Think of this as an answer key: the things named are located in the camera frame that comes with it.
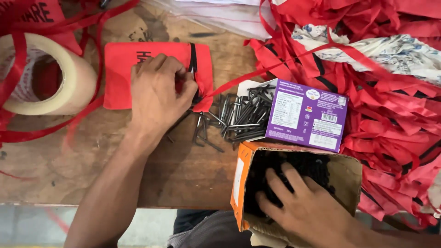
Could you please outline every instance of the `tape roll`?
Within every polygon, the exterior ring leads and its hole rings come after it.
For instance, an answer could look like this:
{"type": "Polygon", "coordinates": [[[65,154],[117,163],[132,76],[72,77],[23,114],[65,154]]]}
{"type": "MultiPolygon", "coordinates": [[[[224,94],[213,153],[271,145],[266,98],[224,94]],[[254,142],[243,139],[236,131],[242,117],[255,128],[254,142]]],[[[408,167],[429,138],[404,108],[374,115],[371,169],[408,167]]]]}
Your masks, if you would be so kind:
{"type": "MultiPolygon", "coordinates": [[[[25,33],[25,37],[26,67],[3,108],[22,115],[71,115],[80,112],[88,105],[95,92],[97,74],[92,66],[49,38],[30,33],[25,33]],[[41,101],[33,90],[32,72],[36,61],[50,58],[48,55],[59,64],[62,78],[56,93],[41,101]]],[[[0,83],[11,69],[14,59],[12,36],[0,37],[0,83]]]]}

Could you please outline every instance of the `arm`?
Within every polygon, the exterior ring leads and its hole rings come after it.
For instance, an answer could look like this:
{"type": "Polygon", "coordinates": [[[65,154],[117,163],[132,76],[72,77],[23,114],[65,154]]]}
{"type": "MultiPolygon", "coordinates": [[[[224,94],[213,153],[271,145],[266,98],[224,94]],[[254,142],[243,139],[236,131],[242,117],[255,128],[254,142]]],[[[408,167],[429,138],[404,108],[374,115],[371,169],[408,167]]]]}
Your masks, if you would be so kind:
{"type": "Polygon", "coordinates": [[[302,178],[289,163],[282,171],[295,192],[292,194],[273,169],[266,171],[271,189],[283,208],[272,204],[263,192],[256,194],[260,208],[287,232],[316,248],[341,247],[439,247],[441,236],[394,231],[385,235],[368,229],[353,218],[325,189],[311,178],[302,178]]]}
{"type": "Polygon", "coordinates": [[[116,247],[135,214],[148,156],[190,107],[198,88],[185,67],[164,54],[133,66],[131,80],[132,120],[82,199],[64,243],[67,248],[116,247]],[[181,94],[175,92],[176,76],[185,79],[181,94]]]}

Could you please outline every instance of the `red fabric pouch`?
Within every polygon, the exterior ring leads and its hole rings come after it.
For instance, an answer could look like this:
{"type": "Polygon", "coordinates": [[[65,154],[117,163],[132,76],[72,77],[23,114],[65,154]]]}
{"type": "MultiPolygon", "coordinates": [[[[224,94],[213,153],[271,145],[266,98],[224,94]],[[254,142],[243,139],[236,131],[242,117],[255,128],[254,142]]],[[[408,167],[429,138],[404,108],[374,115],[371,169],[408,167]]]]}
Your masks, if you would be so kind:
{"type": "MultiPolygon", "coordinates": [[[[17,0],[0,0],[0,15],[2,13],[7,13],[9,8],[16,1],[17,0]]],[[[54,24],[58,24],[64,20],[64,14],[58,1],[37,0],[23,15],[20,16],[20,18],[18,18],[15,22],[10,23],[10,29],[14,31],[26,31],[32,28],[45,28],[51,27],[54,24]]],[[[74,33],[72,32],[51,34],[46,35],[46,37],[64,46],[77,55],[81,55],[82,53],[75,39],[74,33]]]]}
{"type": "Polygon", "coordinates": [[[207,45],[174,42],[126,42],[107,43],[104,49],[106,86],[104,107],[106,109],[131,109],[131,67],[150,56],[163,53],[176,57],[188,69],[193,65],[194,79],[202,99],[193,107],[195,112],[207,112],[213,97],[213,69],[210,49],[207,45]]]}

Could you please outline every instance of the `pile of allen keys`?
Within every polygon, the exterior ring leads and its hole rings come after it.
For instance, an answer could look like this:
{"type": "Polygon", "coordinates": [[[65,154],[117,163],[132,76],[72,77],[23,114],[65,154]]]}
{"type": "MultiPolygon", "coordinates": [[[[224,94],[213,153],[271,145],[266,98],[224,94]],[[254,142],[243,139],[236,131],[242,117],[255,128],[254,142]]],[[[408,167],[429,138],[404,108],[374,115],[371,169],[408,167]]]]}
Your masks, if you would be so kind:
{"type": "Polygon", "coordinates": [[[235,94],[227,94],[226,96],[220,94],[218,102],[213,103],[213,106],[217,107],[217,113],[209,110],[204,114],[189,110],[198,116],[193,143],[203,147],[204,144],[198,143],[198,139],[200,139],[214,149],[224,152],[208,140],[208,126],[220,129],[220,135],[225,141],[232,144],[233,150],[235,145],[242,141],[264,136],[274,97],[273,93],[268,90],[272,89],[275,89],[275,86],[250,88],[247,96],[240,97],[235,94]]]}

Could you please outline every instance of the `finger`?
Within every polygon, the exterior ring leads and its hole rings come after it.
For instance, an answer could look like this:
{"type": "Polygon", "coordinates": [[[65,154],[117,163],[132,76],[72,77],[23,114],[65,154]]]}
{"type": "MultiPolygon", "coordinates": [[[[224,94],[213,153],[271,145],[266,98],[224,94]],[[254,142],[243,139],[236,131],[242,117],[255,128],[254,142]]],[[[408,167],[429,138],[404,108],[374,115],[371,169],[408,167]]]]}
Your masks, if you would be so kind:
{"type": "Polygon", "coordinates": [[[259,191],[256,193],[256,201],[259,208],[274,221],[279,222],[283,219],[283,210],[272,204],[264,192],[259,191]]]}
{"type": "Polygon", "coordinates": [[[178,96],[178,101],[180,105],[184,108],[189,108],[191,106],[191,101],[193,100],[194,94],[198,90],[198,84],[193,80],[193,75],[191,72],[185,74],[185,82],[182,85],[182,91],[178,96]]]}
{"type": "Polygon", "coordinates": [[[132,65],[131,72],[130,72],[130,80],[132,83],[134,82],[136,75],[138,75],[140,68],[141,68],[141,64],[132,65]]]}
{"type": "Polygon", "coordinates": [[[273,168],[267,169],[265,176],[269,187],[274,191],[284,205],[293,199],[294,195],[283,184],[282,180],[280,180],[273,168]]]}
{"type": "Polygon", "coordinates": [[[288,162],[285,162],[281,165],[282,172],[285,174],[286,178],[294,189],[295,195],[302,195],[305,192],[308,192],[309,189],[300,176],[299,172],[288,162]]]}
{"type": "Polygon", "coordinates": [[[313,192],[324,189],[310,177],[303,177],[303,181],[305,182],[306,186],[313,192]]]}
{"type": "Polygon", "coordinates": [[[147,68],[149,67],[150,63],[153,61],[153,57],[148,57],[146,58],[146,60],[142,63],[139,63],[140,68],[138,70],[138,72],[143,72],[143,71],[147,71],[147,68]]]}
{"type": "Polygon", "coordinates": [[[159,68],[161,68],[162,64],[166,59],[167,59],[167,55],[160,53],[156,57],[154,57],[148,65],[146,65],[145,69],[147,71],[157,71],[159,70],[159,68]]]}
{"type": "Polygon", "coordinates": [[[177,74],[179,77],[185,76],[185,73],[187,72],[184,65],[173,56],[167,57],[158,71],[177,74]]]}

